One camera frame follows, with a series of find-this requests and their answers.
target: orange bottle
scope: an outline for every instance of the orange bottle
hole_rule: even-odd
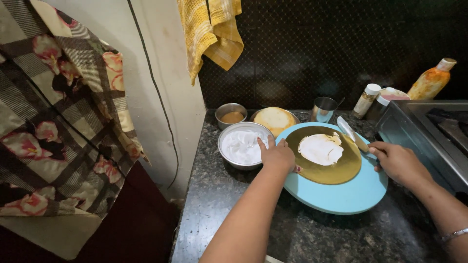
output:
[[[450,80],[449,70],[457,63],[455,59],[443,58],[436,67],[426,70],[408,92],[412,100],[433,99]]]

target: granite countertop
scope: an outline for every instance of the granite countertop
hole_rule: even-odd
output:
[[[301,122],[309,111],[293,110]],[[369,141],[375,128],[349,111],[337,110]],[[221,130],[214,111],[205,117],[185,207],[174,241],[172,263],[195,263],[259,169],[239,171],[221,157]],[[357,215],[333,215],[310,208],[283,190],[271,223],[267,254],[299,262],[447,262],[439,235],[422,204],[405,188],[388,183],[384,198]]]

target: silver bracelet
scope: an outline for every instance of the silver bracelet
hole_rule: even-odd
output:
[[[465,229],[455,231],[455,232],[453,232],[451,234],[446,234],[445,236],[442,237],[442,241],[447,242],[447,241],[451,240],[452,238],[457,237],[459,235],[463,235],[463,234],[468,234],[468,227],[465,228]]]

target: hand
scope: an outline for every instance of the hand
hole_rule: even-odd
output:
[[[293,151],[288,147],[285,139],[281,139],[276,145],[275,139],[268,135],[268,149],[260,138],[257,138],[258,145],[262,151],[262,163],[264,167],[284,170],[288,174],[294,171],[300,171],[295,166],[295,157]]]
[[[369,144],[369,151],[377,156],[390,178],[410,190],[421,183],[434,182],[429,171],[411,149],[377,141]],[[374,169],[379,171],[380,167],[376,166]]]

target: small steel bowl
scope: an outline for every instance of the small steel bowl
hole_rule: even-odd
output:
[[[221,121],[221,118],[228,114],[229,112],[237,111],[244,115],[244,118],[240,122],[244,122],[245,119],[247,118],[247,110],[244,108],[244,106],[237,104],[237,103],[227,103],[219,107],[216,112],[214,113],[216,120],[218,121],[218,127],[222,130],[225,128],[233,125],[233,123],[225,123]]]
[[[257,116],[257,113],[260,112],[260,111],[261,111],[261,110],[257,110],[257,111],[252,115],[252,117],[250,117],[250,121],[251,121],[251,122],[254,122],[255,116]],[[286,110],[286,111],[289,112],[289,113],[292,115],[292,117],[294,118],[294,121],[296,122],[296,124],[299,124],[299,123],[300,123],[300,120],[299,120],[299,118],[296,117],[296,115],[294,115],[292,112],[290,112],[290,111],[288,111],[288,110]]]
[[[246,130],[246,129],[261,129],[263,131],[265,131],[266,134],[269,134],[271,135],[272,137],[273,136],[273,133],[271,133],[270,130],[268,130],[265,126],[261,125],[261,124],[258,124],[258,123],[253,123],[253,122],[239,122],[239,123],[235,123],[229,127],[227,127],[225,130],[223,130],[221,132],[221,134],[219,135],[218,137],[218,151],[219,153],[221,154],[221,156],[223,156],[223,158],[230,164],[232,165],[234,168],[236,169],[239,169],[239,170],[244,170],[244,171],[250,171],[250,170],[253,170],[257,167],[259,167],[261,164],[262,164],[262,161],[258,162],[258,163],[253,163],[253,164],[242,164],[242,163],[238,163],[238,162],[235,162],[235,161],[231,161],[229,160],[223,153],[223,151],[221,150],[221,144],[223,143],[223,140],[224,140],[224,137],[226,137],[226,135],[234,130]]]

